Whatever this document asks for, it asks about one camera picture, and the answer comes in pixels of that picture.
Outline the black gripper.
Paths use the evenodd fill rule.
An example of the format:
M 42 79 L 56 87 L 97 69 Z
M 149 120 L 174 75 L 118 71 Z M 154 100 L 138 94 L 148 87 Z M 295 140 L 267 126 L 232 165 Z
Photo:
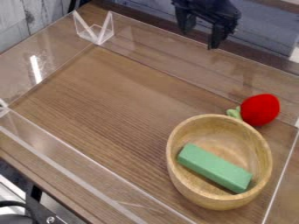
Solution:
M 172 0 L 177 26 L 186 34 L 196 25 L 196 18 L 213 24 L 208 49 L 217 49 L 235 29 L 241 17 L 240 10 L 229 0 Z

